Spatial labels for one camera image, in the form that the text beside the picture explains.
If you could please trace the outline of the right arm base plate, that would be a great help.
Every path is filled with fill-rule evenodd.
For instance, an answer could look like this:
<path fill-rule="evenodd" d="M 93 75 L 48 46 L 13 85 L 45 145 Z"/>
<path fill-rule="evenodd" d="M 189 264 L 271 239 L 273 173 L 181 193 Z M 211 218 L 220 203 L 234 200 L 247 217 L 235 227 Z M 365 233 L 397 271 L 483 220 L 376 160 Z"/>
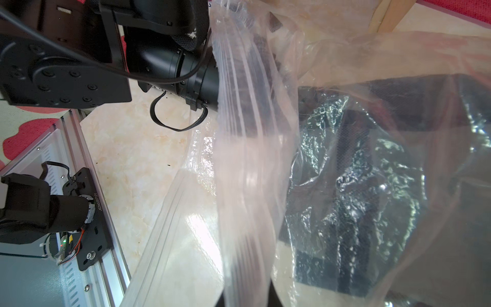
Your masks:
<path fill-rule="evenodd" d="M 75 250 L 79 270 L 83 272 L 102 259 L 113 247 L 113 240 L 89 168 L 80 169 L 71 181 L 65 183 L 63 194 L 73 204 L 70 212 L 81 220 L 77 228 L 82 232 L 75 236 L 75 242 L 79 244 Z"/>

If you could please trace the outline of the clear plastic vacuum bag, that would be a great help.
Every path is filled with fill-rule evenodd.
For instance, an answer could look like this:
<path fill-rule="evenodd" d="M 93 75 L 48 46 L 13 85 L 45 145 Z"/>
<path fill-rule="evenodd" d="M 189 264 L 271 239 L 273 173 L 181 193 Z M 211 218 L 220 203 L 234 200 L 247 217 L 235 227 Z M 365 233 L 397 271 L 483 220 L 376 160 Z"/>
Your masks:
<path fill-rule="evenodd" d="M 361 1 L 214 1 L 218 114 L 191 134 L 124 306 L 284 306 L 277 246 L 300 147 L 299 88 L 464 74 L 490 81 L 490 39 L 368 34 Z"/>

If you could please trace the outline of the wooden two-tier shelf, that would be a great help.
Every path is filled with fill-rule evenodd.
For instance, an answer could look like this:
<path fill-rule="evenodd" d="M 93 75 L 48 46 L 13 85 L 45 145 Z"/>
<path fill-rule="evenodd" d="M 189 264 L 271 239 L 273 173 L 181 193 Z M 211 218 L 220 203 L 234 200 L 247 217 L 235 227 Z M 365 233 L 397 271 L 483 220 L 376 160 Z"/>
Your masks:
<path fill-rule="evenodd" d="M 371 18 L 368 33 L 390 33 L 414 6 L 416 0 L 379 1 Z"/>

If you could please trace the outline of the aluminium front rail frame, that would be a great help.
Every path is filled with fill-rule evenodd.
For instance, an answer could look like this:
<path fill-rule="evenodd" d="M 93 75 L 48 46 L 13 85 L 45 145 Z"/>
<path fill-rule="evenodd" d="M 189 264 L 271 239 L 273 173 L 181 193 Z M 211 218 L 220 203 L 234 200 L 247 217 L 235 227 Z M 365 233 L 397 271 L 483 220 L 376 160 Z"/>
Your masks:
<path fill-rule="evenodd" d="M 1 171 L 1 305 L 120 306 L 130 274 L 69 111 Z"/>

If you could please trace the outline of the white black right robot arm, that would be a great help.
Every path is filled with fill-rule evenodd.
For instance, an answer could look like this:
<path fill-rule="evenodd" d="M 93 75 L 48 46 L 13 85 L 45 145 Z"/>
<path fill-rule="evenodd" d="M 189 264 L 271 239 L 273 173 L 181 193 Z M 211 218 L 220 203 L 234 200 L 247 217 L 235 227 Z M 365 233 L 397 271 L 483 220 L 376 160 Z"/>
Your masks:
<path fill-rule="evenodd" d="M 7 187 L 1 209 L 2 243 L 30 244 L 46 234 L 75 231 L 95 215 L 89 200 L 52 194 L 43 179 L 11 173 L 3 176 L 1 183 Z"/>

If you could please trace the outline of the black white checked scarf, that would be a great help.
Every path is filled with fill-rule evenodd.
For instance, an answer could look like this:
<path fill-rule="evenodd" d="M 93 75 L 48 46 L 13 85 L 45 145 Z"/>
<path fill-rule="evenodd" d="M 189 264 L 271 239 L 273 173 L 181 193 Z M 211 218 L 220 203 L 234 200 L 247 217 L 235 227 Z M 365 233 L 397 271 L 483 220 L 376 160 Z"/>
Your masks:
<path fill-rule="evenodd" d="M 284 306 L 490 305 L 490 81 L 299 88 Z"/>

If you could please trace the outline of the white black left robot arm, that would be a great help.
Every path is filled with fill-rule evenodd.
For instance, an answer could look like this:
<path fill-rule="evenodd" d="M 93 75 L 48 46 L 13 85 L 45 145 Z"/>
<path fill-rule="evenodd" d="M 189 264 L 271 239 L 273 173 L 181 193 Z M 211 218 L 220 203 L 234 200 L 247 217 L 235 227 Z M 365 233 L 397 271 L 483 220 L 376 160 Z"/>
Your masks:
<path fill-rule="evenodd" d="M 12 106 L 130 102 L 129 82 L 218 107 L 207 1 L 2 1 L 1 95 Z"/>

